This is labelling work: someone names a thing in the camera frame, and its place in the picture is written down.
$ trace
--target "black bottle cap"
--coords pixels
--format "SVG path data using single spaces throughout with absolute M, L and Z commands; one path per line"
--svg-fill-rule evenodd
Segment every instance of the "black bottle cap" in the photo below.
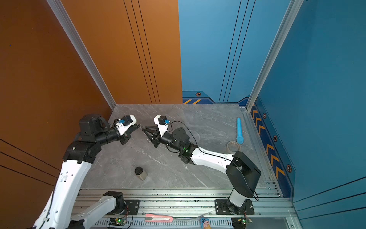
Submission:
M 139 166 L 139 167 L 136 167 L 136 168 L 135 168 L 135 174 L 136 174 L 136 175 L 140 175 L 142 172 L 143 172 L 142 167 L 140 167 L 140 166 Z

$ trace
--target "gray marble tabletop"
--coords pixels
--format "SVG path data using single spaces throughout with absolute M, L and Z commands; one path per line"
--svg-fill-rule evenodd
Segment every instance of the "gray marble tabletop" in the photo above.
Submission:
M 154 125 L 156 115 L 166 115 L 170 121 L 182 121 L 192 131 L 199 146 L 226 153 L 226 144 L 236 140 L 236 119 L 242 120 L 244 143 L 241 151 L 260 168 L 260 163 L 243 122 L 237 104 L 129 104 L 117 105 L 109 119 L 134 115 L 142 126 Z M 183 127 L 173 123 L 173 128 Z M 141 166 L 147 172 L 142 181 L 134 173 Z M 155 148 L 141 129 L 121 145 L 119 141 L 102 146 L 86 175 L 82 188 L 231 188 L 226 174 L 217 170 L 183 163 L 177 154 L 164 145 Z

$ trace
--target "brown wall panel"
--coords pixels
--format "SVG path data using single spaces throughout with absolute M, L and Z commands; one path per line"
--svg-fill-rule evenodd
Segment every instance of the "brown wall panel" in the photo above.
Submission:
M 52 190 L 62 156 L 88 113 L 111 110 L 46 1 L 0 3 L 1 228 L 32 227 Z M 24 218 L 15 218 L 19 214 Z
M 117 104 L 181 103 L 178 0 L 62 0 Z

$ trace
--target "blue tube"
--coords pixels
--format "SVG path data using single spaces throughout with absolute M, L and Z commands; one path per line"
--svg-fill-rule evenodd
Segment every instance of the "blue tube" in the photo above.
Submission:
M 244 138 L 243 138 L 243 134 L 242 134 L 242 122 L 240 121 L 240 118 L 237 119 L 236 124 L 237 124 L 237 130 L 238 130 L 238 136 L 236 137 L 236 141 L 239 144 L 243 144 Z

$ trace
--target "metal ring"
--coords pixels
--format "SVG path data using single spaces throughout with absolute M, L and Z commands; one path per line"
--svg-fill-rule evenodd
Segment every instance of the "metal ring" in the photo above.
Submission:
M 236 141 L 229 141 L 228 144 L 226 144 L 226 152 L 228 154 L 235 154 L 236 153 L 236 151 L 231 151 L 229 149 L 229 145 L 235 145 L 238 148 L 237 151 L 240 151 L 241 150 L 241 146 L 240 146 L 239 143 L 237 143 Z

